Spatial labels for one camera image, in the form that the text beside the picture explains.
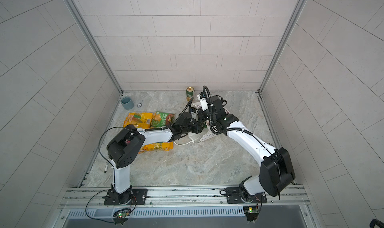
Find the white printed paper bag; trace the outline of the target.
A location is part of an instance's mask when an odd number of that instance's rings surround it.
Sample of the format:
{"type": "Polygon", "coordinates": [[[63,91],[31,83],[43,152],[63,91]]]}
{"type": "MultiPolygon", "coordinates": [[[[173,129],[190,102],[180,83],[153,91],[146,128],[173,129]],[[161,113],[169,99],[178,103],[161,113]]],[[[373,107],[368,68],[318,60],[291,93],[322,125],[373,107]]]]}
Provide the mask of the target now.
{"type": "MultiPolygon", "coordinates": [[[[192,113],[193,118],[196,118],[198,121],[198,109],[202,106],[199,102],[193,102],[191,105],[190,112],[192,113]]],[[[214,138],[216,134],[214,134],[209,128],[210,122],[206,120],[202,123],[202,129],[200,133],[192,133],[189,132],[185,137],[180,138],[179,140],[174,141],[174,145],[176,146],[184,146],[191,143],[200,144],[204,141],[207,141],[211,138],[214,138]]]]}

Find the green snack bag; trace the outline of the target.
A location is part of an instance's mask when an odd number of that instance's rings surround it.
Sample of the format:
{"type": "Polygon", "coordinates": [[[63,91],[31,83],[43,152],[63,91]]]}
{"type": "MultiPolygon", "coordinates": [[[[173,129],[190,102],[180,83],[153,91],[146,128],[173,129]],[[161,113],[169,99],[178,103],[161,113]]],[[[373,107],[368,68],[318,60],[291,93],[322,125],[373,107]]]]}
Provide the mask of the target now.
{"type": "Polygon", "coordinates": [[[173,113],[156,111],[152,117],[151,128],[160,128],[172,125],[174,118],[175,115],[173,113]]]}

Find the orange snack pack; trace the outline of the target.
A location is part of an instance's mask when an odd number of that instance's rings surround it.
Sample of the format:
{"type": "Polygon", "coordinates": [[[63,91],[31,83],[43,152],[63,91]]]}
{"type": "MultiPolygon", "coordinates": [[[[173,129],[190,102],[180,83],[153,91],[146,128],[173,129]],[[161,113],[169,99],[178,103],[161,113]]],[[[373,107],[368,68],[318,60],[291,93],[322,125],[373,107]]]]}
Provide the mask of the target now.
{"type": "Polygon", "coordinates": [[[144,153],[147,151],[169,151],[174,148],[173,142],[161,142],[161,143],[153,143],[143,146],[139,153],[144,153]]]}

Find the yellow mango snack bag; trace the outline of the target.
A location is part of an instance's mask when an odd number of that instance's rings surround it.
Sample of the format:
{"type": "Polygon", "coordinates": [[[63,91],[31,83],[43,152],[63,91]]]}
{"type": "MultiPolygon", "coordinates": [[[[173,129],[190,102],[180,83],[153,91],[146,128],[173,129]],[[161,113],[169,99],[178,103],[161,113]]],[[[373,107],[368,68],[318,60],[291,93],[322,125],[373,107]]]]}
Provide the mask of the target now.
{"type": "Polygon", "coordinates": [[[132,112],[126,117],[123,126],[134,125],[136,128],[149,129],[153,114],[150,112],[132,112]]]}

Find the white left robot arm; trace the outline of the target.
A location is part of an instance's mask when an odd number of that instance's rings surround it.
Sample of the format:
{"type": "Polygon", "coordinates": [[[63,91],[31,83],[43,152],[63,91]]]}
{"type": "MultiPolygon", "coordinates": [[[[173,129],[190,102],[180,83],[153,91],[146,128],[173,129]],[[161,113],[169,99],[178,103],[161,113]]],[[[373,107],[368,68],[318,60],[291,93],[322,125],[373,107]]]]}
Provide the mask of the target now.
{"type": "Polygon", "coordinates": [[[108,161],[114,169],[114,182],[105,197],[105,205],[125,205],[134,200],[130,181],[130,165],[149,144],[174,142],[189,133],[200,134],[206,125],[205,118],[195,119],[189,112],[183,112],[169,126],[139,129],[129,124],[123,127],[107,145],[108,161]]]}

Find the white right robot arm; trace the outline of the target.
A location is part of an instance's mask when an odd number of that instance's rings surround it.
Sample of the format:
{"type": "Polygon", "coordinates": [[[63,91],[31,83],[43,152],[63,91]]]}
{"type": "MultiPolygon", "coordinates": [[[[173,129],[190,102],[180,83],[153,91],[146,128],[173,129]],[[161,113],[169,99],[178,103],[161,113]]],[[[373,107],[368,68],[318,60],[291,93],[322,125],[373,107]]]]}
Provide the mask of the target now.
{"type": "Polygon", "coordinates": [[[224,134],[239,143],[260,165],[258,176],[250,176],[239,184],[239,196],[245,203],[262,201],[258,195],[267,193],[279,196],[296,178],[290,153],[285,148],[275,148],[249,131],[239,119],[228,113],[220,96],[207,98],[200,93],[200,120],[206,119],[210,131],[215,135],[224,134]]]}

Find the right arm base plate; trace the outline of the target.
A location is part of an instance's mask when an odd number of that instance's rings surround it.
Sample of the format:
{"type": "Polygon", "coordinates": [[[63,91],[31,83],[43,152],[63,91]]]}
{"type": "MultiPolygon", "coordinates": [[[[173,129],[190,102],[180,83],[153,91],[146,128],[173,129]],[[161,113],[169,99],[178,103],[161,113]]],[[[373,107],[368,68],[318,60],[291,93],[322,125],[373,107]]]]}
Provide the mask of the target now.
{"type": "Polygon", "coordinates": [[[227,187],[220,190],[220,194],[227,198],[228,204],[264,204],[267,203],[265,193],[248,196],[239,187],[227,187]]]}

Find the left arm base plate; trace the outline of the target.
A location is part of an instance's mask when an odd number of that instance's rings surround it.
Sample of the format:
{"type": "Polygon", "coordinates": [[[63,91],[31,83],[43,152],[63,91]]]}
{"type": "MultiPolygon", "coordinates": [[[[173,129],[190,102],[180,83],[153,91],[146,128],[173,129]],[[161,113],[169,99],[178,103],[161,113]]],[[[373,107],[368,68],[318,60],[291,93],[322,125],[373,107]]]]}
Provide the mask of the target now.
{"type": "Polygon", "coordinates": [[[103,196],[105,206],[144,205],[147,198],[147,189],[132,189],[119,194],[114,188],[108,190],[103,196]]]}

